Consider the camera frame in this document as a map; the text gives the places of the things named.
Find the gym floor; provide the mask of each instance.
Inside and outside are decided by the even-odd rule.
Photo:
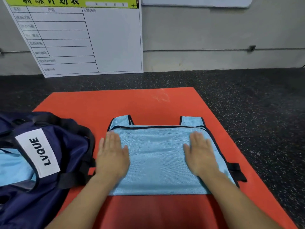
[[[196,89],[284,210],[305,228],[305,68],[0,76],[0,111],[32,111],[52,92],[176,87]]]

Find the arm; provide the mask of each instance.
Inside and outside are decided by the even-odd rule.
[[[190,143],[191,147],[183,145],[187,165],[214,195],[230,229],[281,229],[219,171],[210,140],[194,132]]]
[[[107,132],[99,143],[96,174],[79,195],[46,229],[91,229],[109,192],[127,174],[128,147],[121,148],[118,134]]]

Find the orange mat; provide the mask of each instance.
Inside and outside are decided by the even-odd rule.
[[[35,111],[49,111],[73,118],[104,137],[112,118],[131,115],[136,125],[178,125],[180,116],[204,118],[228,162],[238,162],[248,182],[241,190],[264,212],[286,229],[296,229],[292,220],[239,151],[194,88],[58,92],[48,96]],[[81,188],[70,190],[61,211]],[[212,195],[150,195],[108,197],[94,228],[227,228]]]

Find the training plan chart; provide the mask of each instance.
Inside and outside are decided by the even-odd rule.
[[[45,77],[143,73],[141,0],[3,0]]]

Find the wall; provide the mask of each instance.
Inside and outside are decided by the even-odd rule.
[[[246,51],[144,51],[145,71],[302,67],[305,0],[253,0],[249,9],[143,7],[143,49],[246,49]],[[0,48],[28,50],[0,0]],[[29,53],[0,58],[0,74],[41,73]]]

